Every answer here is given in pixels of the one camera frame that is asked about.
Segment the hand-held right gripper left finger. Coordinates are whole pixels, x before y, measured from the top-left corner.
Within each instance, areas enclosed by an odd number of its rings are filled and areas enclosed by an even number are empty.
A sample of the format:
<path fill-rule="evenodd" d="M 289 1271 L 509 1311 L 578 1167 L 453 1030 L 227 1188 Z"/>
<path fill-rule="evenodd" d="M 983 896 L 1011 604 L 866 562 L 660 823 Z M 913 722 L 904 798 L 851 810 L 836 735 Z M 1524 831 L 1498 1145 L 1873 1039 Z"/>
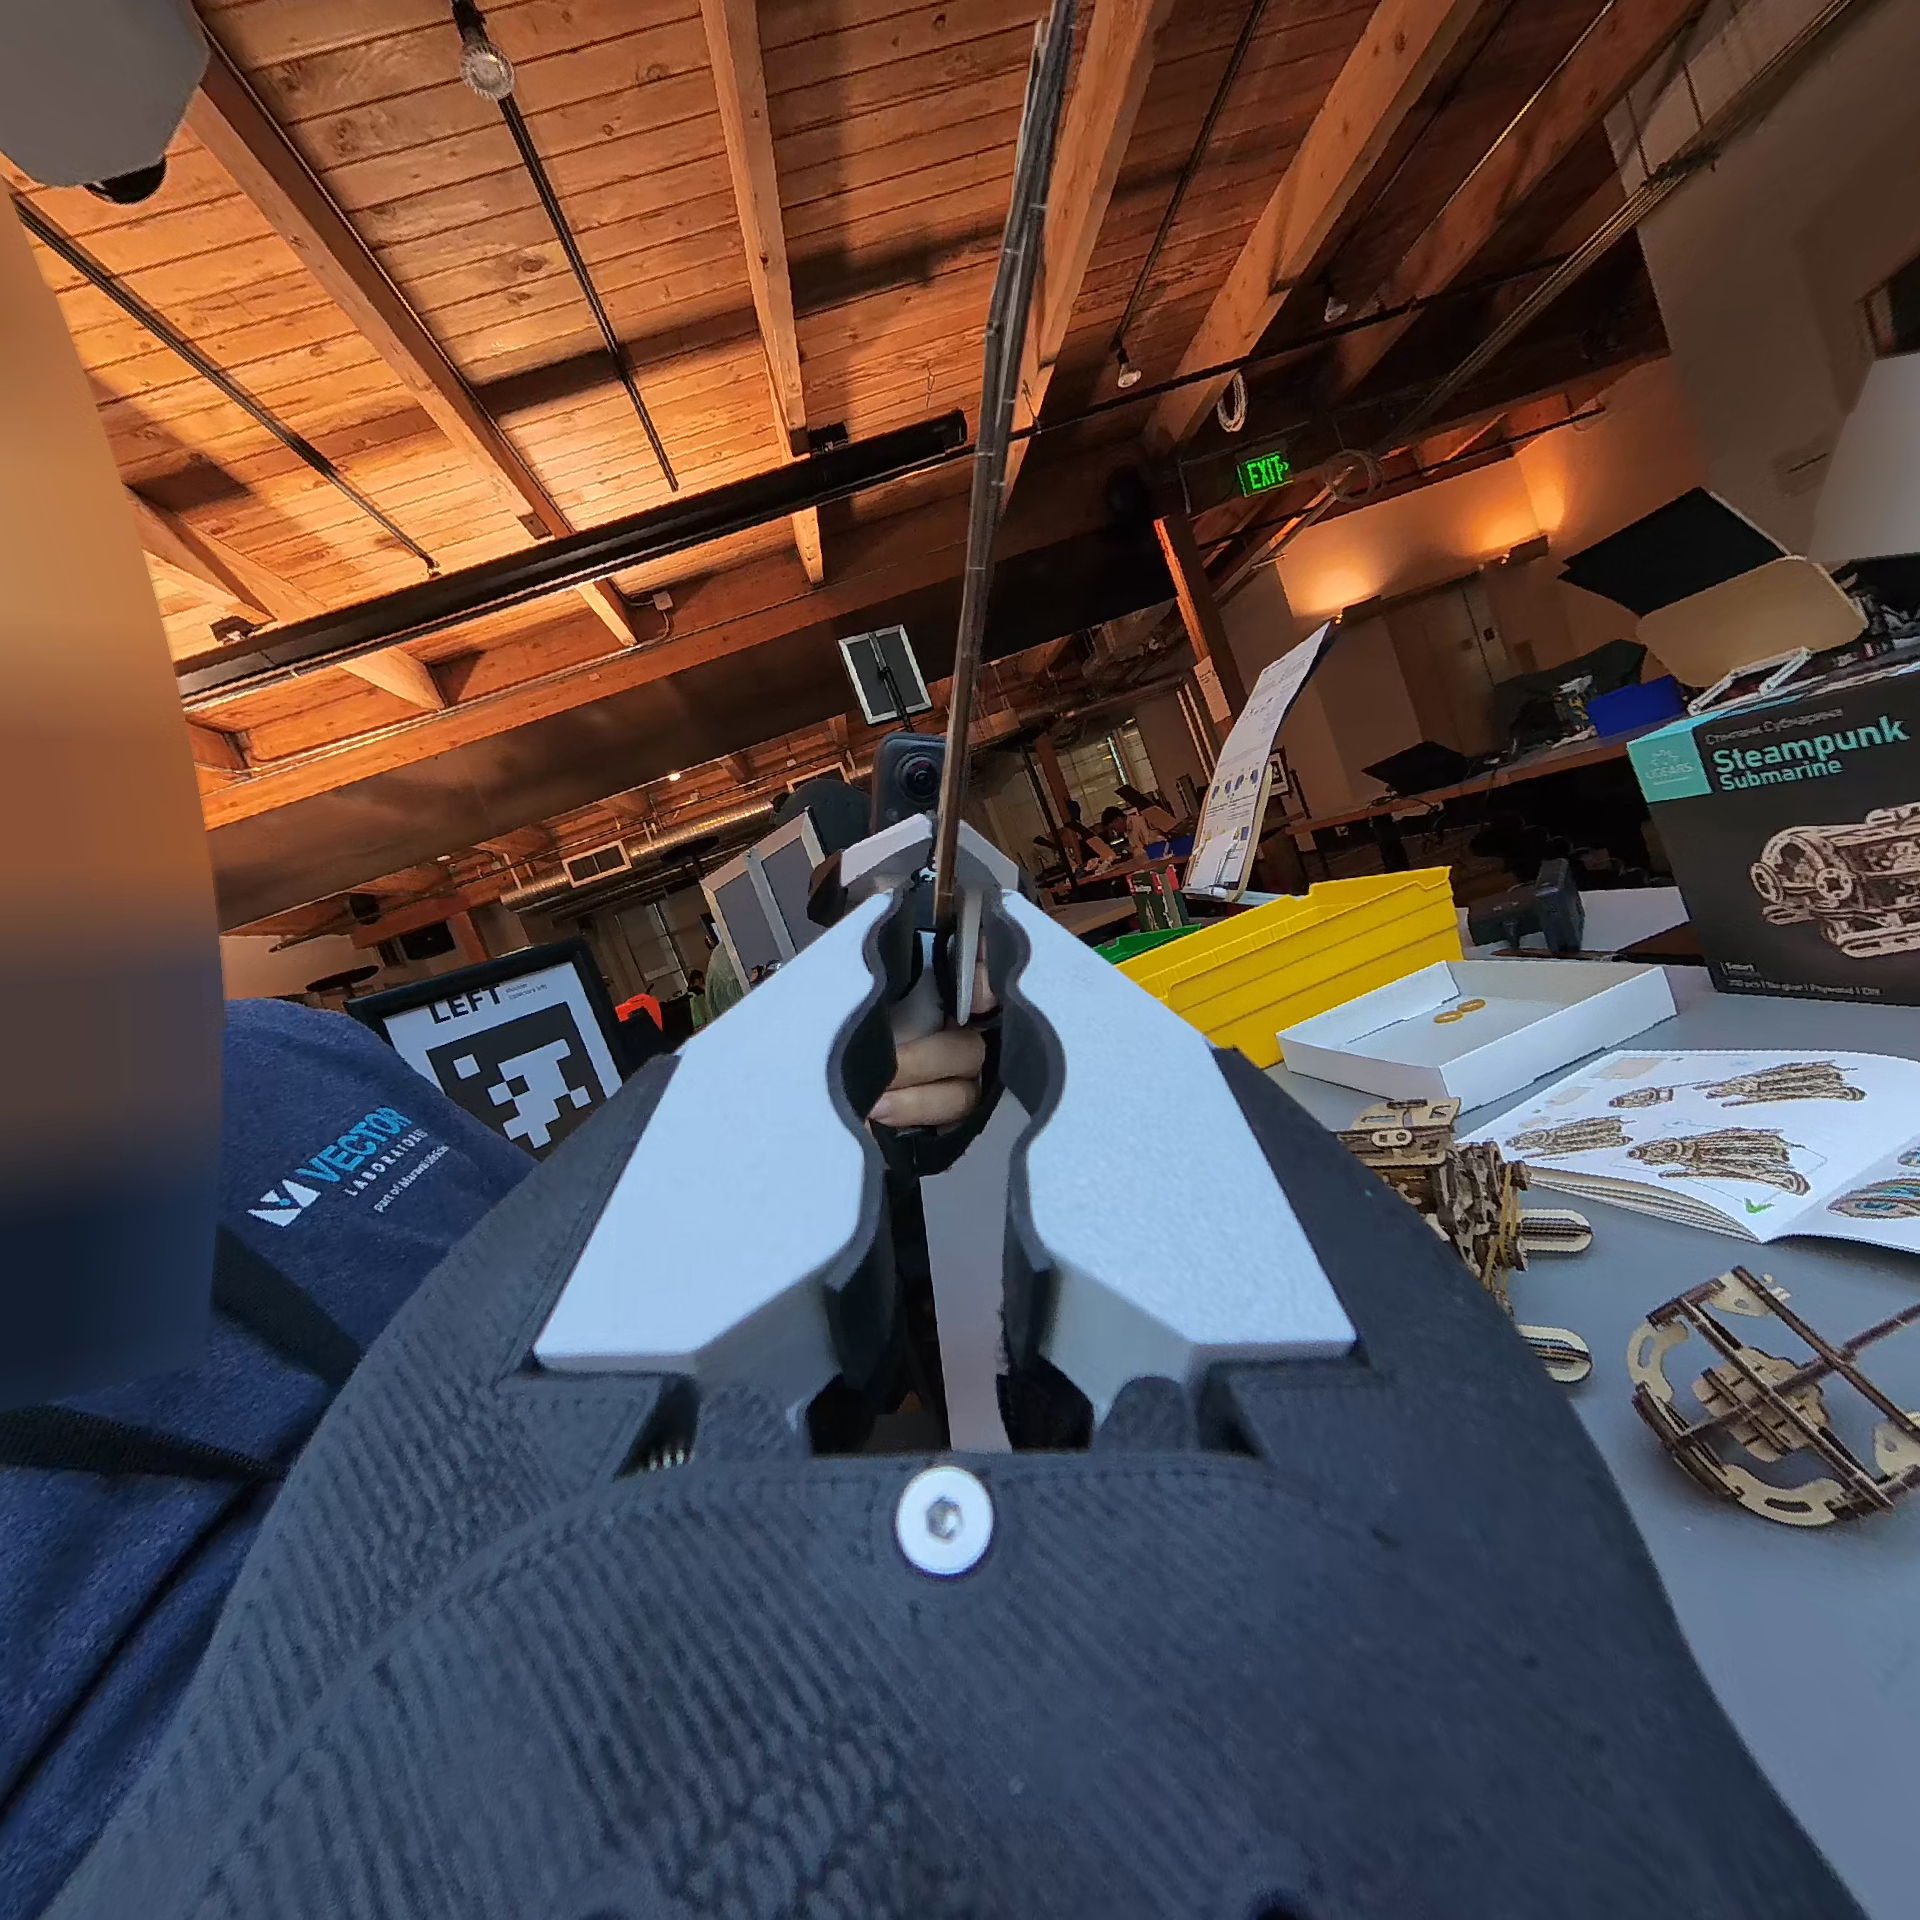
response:
<path fill-rule="evenodd" d="M 898 1365 L 888 1166 L 868 1126 L 917 978 L 911 884 L 858 903 L 683 1046 L 535 1340 L 547 1372 L 751 1385 L 793 1423 Z"/>

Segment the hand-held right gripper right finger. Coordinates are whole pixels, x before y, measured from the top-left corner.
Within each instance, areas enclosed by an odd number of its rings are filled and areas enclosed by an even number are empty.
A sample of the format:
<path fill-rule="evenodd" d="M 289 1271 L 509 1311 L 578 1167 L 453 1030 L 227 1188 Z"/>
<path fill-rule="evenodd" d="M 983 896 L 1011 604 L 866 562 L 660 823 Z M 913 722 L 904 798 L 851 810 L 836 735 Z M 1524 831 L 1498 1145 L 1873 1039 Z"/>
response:
<path fill-rule="evenodd" d="M 951 1429 L 1047 1359 L 1101 1423 L 1139 1378 L 1352 1393 L 1354 1321 L 1211 1045 L 1020 896 L 987 894 L 1002 1095 L 951 1167 Z"/>

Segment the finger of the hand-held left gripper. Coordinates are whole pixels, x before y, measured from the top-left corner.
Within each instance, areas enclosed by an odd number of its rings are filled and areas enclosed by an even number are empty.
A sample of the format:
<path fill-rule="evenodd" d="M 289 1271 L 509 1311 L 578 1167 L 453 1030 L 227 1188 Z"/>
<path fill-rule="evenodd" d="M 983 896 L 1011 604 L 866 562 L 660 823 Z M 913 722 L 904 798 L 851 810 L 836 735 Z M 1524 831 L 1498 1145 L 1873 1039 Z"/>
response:
<path fill-rule="evenodd" d="M 849 900 L 892 890 L 931 869 L 939 842 L 937 821 L 898 821 L 871 831 L 839 854 Z"/>
<path fill-rule="evenodd" d="M 949 1017 L 954 1024 L 986 1024 L 996 1012 L 996 986 L 1005 973 L 1002 937 L 1005 908 L 1041 905 L 1032 880 L 969 823 L 955 838 L 955 925 L 949 940 Z"/>

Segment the thin plywood parts sheet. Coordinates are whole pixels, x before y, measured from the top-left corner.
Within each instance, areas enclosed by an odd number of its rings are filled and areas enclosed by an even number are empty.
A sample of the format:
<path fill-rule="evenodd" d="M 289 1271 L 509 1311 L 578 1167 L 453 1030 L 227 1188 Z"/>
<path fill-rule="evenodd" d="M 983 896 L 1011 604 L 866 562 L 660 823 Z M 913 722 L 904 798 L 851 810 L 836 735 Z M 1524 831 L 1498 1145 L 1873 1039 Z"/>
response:
<path fill-rule="evenodd" d="M 936 815 L 937 838 L 931 869 L 933 925 L 944 937 L 957 925 L 957 829 L 965 814 L 977 672 L 987 629 L 993 550 L 1002 524 L 1002 493 L 1027 322 L 1044 244 L 1047 197 L 1073 61 L 1075 15 L 1075 2 L 1057 2 L 1037 32 L 1025 92 L 1012 197 L 999 244 L 987 327 L 983 330 L 967 567 L 951 662 L 944 783 Z"/>

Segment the assembled wooden gear model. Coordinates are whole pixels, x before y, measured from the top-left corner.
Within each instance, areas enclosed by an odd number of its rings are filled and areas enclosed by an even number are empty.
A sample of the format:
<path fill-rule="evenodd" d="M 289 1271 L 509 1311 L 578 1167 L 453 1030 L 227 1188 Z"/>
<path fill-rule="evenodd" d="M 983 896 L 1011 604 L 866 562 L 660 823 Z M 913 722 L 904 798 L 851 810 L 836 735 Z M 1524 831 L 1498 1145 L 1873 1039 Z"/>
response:
<path fill-rule="evenodd" d="M 1457 1143 L 1458 1109 L 1457 1096 L 1385 1096 L 1336 1137 L 1407 1197 L 1512 1311 L 1509 1279 L 1528 1262 L 1521 1247 L 1524 1181 L 1500 1146 Z"/>

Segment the black model kit box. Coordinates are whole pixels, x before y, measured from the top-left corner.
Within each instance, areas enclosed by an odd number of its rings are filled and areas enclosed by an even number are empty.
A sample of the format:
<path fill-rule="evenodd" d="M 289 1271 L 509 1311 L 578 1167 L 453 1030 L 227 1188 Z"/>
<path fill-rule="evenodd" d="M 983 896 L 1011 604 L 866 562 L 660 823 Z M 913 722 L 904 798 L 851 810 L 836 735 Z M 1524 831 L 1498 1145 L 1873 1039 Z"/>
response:
<path fill-rule="evenodd" d="M 1628 756 L 1713 985 L 1917 1002 L 1917 666 L 1676 720 Z"/>

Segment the person's left hand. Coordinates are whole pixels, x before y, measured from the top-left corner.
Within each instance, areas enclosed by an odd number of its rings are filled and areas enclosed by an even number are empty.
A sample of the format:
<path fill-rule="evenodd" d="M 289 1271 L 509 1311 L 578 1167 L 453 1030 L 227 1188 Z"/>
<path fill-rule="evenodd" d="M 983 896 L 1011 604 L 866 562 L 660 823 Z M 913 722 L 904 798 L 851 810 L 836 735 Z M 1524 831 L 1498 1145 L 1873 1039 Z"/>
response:
<path fill-rule="evenodd" d="M 967 1119 L 980 1095 L 987 1038 L 947 1024 L 896 1048 L 896 1072 L 871 1109 L 873 1126 L 947 1128 Z"/>

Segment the white partition panel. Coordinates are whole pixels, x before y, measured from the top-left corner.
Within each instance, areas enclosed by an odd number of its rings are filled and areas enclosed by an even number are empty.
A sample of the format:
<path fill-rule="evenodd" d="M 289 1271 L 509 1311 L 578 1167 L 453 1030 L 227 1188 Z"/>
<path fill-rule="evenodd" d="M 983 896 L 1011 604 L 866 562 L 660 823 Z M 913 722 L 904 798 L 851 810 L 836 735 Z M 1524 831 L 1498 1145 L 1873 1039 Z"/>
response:
<path fill-rule="evenodd" d="M 809 917 L 809 880 L 816 854 L 801 833 L 775 838 L 769 850 L 747 847 L 704 878 L 704 898 L 727 956 L 745 986 L 767 969 L 780 969 L 823 925 Z"/>

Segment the square light panel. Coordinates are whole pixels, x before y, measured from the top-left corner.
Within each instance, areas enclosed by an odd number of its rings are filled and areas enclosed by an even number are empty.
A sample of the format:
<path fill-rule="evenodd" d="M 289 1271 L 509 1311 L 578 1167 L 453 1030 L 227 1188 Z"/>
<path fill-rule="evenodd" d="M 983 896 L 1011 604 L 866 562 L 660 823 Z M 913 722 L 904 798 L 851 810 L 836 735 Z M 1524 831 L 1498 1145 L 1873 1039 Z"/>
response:
<path fill-rule="evenodd" d="M 904 624 L 843 636 L 836 647 L 868 727 L 898 727 L 931 710 L 921 664 Z"/>

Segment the stack of yellow bins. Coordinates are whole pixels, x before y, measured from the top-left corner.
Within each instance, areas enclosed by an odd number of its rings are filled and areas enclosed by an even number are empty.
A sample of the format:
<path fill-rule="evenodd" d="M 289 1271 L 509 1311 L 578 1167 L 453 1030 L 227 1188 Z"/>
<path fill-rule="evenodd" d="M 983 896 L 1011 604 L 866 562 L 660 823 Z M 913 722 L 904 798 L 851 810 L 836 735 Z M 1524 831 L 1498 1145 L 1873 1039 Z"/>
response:
<path fill-rule="evenodd" d="M 1283 1030 L 1458 958 L 1451 873 L 1437 866 L 1316 882 L 1140 951 L 1120 970 L 1265 1069 L 1283 1056 Z"/>

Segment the white poster on easel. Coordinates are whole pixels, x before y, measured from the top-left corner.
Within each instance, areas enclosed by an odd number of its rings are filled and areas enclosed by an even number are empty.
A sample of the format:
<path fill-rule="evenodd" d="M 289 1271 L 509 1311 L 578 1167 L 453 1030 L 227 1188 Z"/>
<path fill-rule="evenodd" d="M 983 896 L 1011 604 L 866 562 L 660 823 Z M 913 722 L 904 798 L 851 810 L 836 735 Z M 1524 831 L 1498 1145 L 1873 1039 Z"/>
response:
<path fill-rule="evenodd" d="M 1216 759 L 1185 866 L 1186 896 L 1243 894 L 1259 853 L 1280 728 L 1336 632 L 1337 615 L 1261 670 Z"/>

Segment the white cardboard box lid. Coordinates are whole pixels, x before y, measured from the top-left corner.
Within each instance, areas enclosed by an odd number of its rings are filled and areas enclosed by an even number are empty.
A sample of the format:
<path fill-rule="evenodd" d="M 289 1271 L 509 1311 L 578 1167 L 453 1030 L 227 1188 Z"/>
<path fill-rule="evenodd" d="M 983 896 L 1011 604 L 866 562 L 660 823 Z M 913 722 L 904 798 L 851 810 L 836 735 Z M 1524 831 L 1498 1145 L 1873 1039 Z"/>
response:
<path fill-rule="evenodd" d="M 1284 1068 L 1474 1110 L 1674 1017 L 1663 967 L 1565 958 L 1437 962 L 1280 1030 Z"/>

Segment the long black ceiling bar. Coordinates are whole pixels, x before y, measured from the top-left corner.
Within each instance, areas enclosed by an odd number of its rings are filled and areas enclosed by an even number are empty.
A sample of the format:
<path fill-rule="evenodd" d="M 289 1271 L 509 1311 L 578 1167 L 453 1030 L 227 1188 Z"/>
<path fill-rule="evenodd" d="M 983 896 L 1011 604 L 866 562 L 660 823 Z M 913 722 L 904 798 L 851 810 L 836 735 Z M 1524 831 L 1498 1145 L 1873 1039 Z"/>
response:
<path fill-rule="evenodd" d="M 554 592 L 599 584 L 620 572 L 947 463 L 967 445 L 967 416 L 951 409 L 498 560 L 301 617 L 205 664 L 181 666 L 176 677 L 184 709 L 194 710 L 312 670 L 347 664 L 359 655 L 522 608 Z"/>

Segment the small black device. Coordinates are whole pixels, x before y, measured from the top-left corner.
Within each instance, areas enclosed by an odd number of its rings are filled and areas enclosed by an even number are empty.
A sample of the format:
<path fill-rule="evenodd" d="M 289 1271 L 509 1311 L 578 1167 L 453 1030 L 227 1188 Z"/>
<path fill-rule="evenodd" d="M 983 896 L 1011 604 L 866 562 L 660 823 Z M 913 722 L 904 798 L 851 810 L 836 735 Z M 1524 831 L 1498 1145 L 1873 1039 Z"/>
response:
<path fill-rule="evenodd" d="M 1547 952 L 1579 952 L 1587 909 L 1570 862 L 1551 857 L 1533 880 L 1476 900 L 1468 928 L 1474 945 L 1521 951 L 1524 940 L 1541 937 Z"/>

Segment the open instruction booklet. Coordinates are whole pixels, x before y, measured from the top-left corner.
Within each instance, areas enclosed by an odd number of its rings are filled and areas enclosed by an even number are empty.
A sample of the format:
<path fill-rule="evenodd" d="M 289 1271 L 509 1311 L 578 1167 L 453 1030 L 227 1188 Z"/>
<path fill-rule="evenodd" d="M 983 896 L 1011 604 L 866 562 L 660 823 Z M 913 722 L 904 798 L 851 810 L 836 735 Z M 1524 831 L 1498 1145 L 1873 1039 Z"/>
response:
<path fill-rule="evenodd" d="M 1917 1065 L 1836 1046 L 1615 1050 L 1460 1137 L 1545 1188 L 1771 1242 L 1917 1250 Z"/>

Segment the open manual with black cover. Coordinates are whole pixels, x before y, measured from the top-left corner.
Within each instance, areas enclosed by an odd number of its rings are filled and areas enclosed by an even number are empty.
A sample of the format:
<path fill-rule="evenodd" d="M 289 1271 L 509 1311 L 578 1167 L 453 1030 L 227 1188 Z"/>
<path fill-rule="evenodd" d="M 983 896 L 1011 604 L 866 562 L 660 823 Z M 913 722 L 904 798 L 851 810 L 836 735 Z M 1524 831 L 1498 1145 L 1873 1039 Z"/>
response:
<path fill-rule="evenodd" d="M 1693 486 L 1577 550 L 1559 578 L 1645 617 L 1788 554 L 1778 538 L 1721 496 Z"/>

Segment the tan book stand, white arms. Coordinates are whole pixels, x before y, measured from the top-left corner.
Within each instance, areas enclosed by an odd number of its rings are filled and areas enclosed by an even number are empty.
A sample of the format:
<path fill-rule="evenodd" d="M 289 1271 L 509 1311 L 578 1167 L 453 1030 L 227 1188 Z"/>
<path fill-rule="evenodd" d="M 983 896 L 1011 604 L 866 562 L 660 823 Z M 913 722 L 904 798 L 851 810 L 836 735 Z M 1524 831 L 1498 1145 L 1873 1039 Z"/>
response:
<path fill-rule="evenodd" d="M 1642 642 L 1693 696 L 1688 714 L 1797 689 L 1865 632 L 1856 599 L 1812 560 L 1780 558 L 1639 617 Z"/>

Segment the silver air duct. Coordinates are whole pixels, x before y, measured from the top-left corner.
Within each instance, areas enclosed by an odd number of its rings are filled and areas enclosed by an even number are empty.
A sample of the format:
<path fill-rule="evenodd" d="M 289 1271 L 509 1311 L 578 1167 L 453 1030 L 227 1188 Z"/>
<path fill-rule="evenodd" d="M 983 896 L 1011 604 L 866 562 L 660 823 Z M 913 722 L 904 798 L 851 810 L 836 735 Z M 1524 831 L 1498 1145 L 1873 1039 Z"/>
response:
<path fill-rule="evenodd" d="M 732 807 L 701 823 L 685 823 L 652 838 L 620 838 L 599 847 L 568 853 L 551 870 L 543 870 L 498 896 L 498 905 L 524 914 L 554 914 L 613 882 L 673 873 L 720 845 L 740 842 L 769 831 L 775 817 L 770 804 Z"/>

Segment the round wooden frame model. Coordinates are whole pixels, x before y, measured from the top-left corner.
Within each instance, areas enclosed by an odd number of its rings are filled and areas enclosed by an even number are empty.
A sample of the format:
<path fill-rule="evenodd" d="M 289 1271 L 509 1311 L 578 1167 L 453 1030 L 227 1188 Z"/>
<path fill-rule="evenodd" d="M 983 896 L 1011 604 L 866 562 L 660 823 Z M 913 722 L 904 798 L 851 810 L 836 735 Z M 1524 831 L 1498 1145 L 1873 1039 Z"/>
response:
<path fill-rule="evenodd" d="M 1908 1304 L 1826 1337 L 1768 1276 L 1732 1265 L 1651 1309 L 1628 1340 L 1635 1410 L 1669 1460 L 1757 1520 L 1817 1528 L 1917 1488 L 1917 1420 L 1864 1366 L 1916 1328 Z"/>

